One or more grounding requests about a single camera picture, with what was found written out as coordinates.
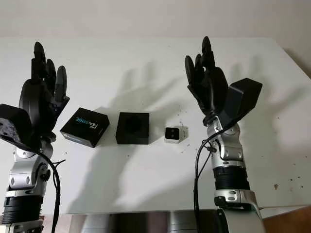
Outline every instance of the black cable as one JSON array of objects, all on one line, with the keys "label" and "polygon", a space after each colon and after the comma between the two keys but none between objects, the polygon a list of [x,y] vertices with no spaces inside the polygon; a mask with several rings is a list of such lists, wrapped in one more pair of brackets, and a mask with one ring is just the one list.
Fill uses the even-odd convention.
[{"label": "black cable", "polygon": [[204,164],[203,164],[203,166],[202,166],[202,168],[201,168],[201,170],[200,170],[200,172],[199,172],[198,179],[200,178],[200,175],[201,175],[201,173],[202,173],[202,171],[203,171],[203,169],[204,169],[206,163],[208,162],[208,159],[209,159],[209,157],[210,157],[211,154],[212,154],[212,152],[210,152],[210,153],[208,154],[208,157],[207,157],[207,159],[205,160],[205,162],[204,162]]},{"label": "black cable", "polygon": [[[60,165],[62,162],[66,161],[66,159],[63,159],[59,162],[54,162],[53,164],[56,164],[55,165],[55,168],[57,168],[58,165]],[[53,172],[53,183],[54,183],[54,187],[56,188],[56,181],[55,181],[55,173]]]},{"label": "black cable", "polygon": [[199,197],[198,197],[198,180],[199,180],[199,175],[198,175],[198,167],[199,167],[199,159],[200,159],[200,154],[202,149],[205,147],[206,144],[209,143],[210,140],[212,140],[214,137],[217,135],[222,134],[223,132],[227,131],[231,126],[227,126],[226,128],[214,133],[212,136],[207,138],[206,140],[202,141],[202,144],[196,154],[196,159],[195,159],[195,177],[194,177],[194,188],[193,188],[193,205],[194,205],[194,215],[196,219],[196,226],[197,226],[197,231],[198,233],[202,233],[201,231],[201,222],[200,222],[200,208],[199,208]]},{"label": "black cable", "polygon": [[56,228],[56,224],[58,222],[58,217],[59,217],[59,204],[60,204],[60,180],[59,180],[59,175],[56,170],[56,167],[60,164],[60,162],[58,162],[58,164],[55,166],[54,163],[52,163],[52,161],[43,153],[39,151],[36,151],[34,153],[40,155],[50,165],[51,169],[53,170],[53,178],[55,176],[54,186],[56,190],[56,197],[55,197],[55,208],[54,208],[53,223],[52,223],[52,233],[55,233],[55,228]]}]

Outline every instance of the floor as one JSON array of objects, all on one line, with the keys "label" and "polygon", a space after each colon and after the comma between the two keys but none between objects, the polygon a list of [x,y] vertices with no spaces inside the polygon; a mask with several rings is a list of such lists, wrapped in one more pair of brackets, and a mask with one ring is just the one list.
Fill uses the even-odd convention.
[{"label": "floor", "polygon": [[267,233],[310,233],[311,207],[266,218],[264,225]]}]

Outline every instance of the realsense box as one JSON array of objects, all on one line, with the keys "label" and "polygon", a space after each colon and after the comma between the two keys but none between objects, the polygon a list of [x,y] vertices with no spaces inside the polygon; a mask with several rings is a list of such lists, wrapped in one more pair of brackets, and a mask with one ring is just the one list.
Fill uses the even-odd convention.
[{"label": "realsense box", "polygon": [[107,115],[79,108],[60,132],[70,141],[94,148],[108,125]]}]

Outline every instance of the robotic arm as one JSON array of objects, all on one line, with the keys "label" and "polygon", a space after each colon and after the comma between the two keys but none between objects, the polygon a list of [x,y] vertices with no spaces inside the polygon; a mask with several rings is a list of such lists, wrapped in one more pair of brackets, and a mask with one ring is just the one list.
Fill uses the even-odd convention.
[{"label": "robotic arm", "polygon": [[[264,233],[255,193],[247,181],[237,124],[255,107],[262,84],[245,78],[228,87],[224,73],[215,66],[208,37],[203,40],[202,55],[196,56],[195,64],[186,56],[185,66],[188,89],[205,114],[203,124],[207,126],[208,140],[201,147],[206,143],[211,145],[216,187],[214,202],[219,207],[216,216],[218,232]],[[195,210],[198,209],[196,195],[194,190]],[[199,217],[196,215],[198,231]]]},{"label": "robotic arm", "polygon": [[8,233],[42,231],[39,216],[46,182],[51,175],[48,165],[53,169],[56,182],[52,232],[58,219],[60,184],[50,158],[51,143],[56,140],[52,130],[69,101],[67,76],[64,66],[56,73],[53,61],[46,61],[39,42],[35,43],[34,54],[31,79],[23,85],[19,108],[0,104],[0,138],[16,146],[1,222]]}]

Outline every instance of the white table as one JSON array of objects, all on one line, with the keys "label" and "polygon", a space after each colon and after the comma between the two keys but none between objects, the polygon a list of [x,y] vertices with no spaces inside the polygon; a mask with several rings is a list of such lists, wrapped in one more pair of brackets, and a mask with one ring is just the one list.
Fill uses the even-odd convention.
[{"label": "white table", "polygon": [[[30,78],[36,40],[47,58],[67,69],[71,100],[54,128],[52,157],[67,160],[58,167],[61,213],[192,209],[194,160],[206,129],[187,89],[184,58],[195,57],[202,39],[0,39],[2,103],[18,105],[21,87]],[[259,206],[311,204],[310,79],[272,39],[211,42],[216,64],[229,83],[245,77],[263,83],[256,108],[240,122],[249,181]],[[59,132],[79,107],[109,116],[110,126],[94,149],[65,140]],[[150,113],[149,145],[116,143],[120,111]],[[184,126],[188,137],[165,144],[166,126]],[[0,142],[0,198],[13,164],[12,150]],[[214,208],[213,192],[208,165],[199,183],[201,208]],[[44,214],[53,212],[54,199],[49,181]]]}]

